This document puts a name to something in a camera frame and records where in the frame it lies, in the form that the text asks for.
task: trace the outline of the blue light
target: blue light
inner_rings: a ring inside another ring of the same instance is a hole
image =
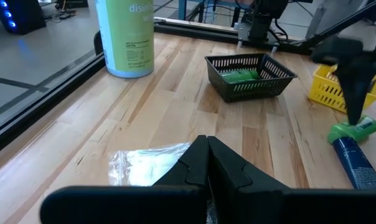
[[[5,1],[0,1],[0,5],[2,7],[8,7],[8,4]]]
[[[16,24],[14,21],[8,21],[8,24],[10,27],[16,27]]]
[[[12,14],[9,11],[4,11],[4,15],[6,15],[8,18],[12,17]]]

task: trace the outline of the floor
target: floor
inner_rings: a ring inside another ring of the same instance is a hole
[[[93,36],[98,22],[95,0],[88,1],[89,8],[79,9],[77,16],[60,23],[50,21],[46,28],[27,35],[11,35],[0,23],[0,125],[94,57]],[[280,26],[289,35],[304,37],[310,14],[320,1],[301,3],[303,7],[289,4]],[[196,4],[187,2],[188,13]],[[177,19],[178,0],[154,0],[154,5],[155,16]],[[45,15],[55,12],[54,5],[44,6],[43,10]],[[214,13],[205,13],[205,22],[230,26],[232,14],[230,8],[218,7]]]

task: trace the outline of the wood grain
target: wood grain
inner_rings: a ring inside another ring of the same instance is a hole
[[[307,99],[316,68],[300,55],[275,58],[298,74],[276,98],[225,103],[207,78],[206,55],[257,52],[156,34],[155,71],[127,80],[105,69],[0,152],[0,223],[39,223],[46,195],[68,185],[108,185],[108,159],[214,135],[246,160],[299,188],[351,188],[333,148],[344,115]],[[376,119],[376,103],[367,114]],[[376,134],[361,145],[376,170]]]

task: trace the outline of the black wire basket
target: black wire basket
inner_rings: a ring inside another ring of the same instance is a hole
[[[297,75],[268,54],[208,56],[209,81],[225,102],[278,96]],[[256,70],[259,80],[228,83],[222,74],[234,70]]]

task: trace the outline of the label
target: label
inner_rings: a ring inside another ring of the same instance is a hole
[[[367,116],[367,117],[361,119],[361,121],[356,125],[351,126],[348,122],[344,122],[343,124],[346,125],[348,128],[350,128],[351,130],[359,132],[359,131],[371,126],[373,121],[374,120],[372,118]]]
[[[336,152],[355,189],[376,189],[376,171],[359,147]]]
[[[154,66],[153,1],[97,0],[106,66],[124,72]]]
[[[376,189],[376,172],[371,167],[359,167],[352,173],[359,189]]]

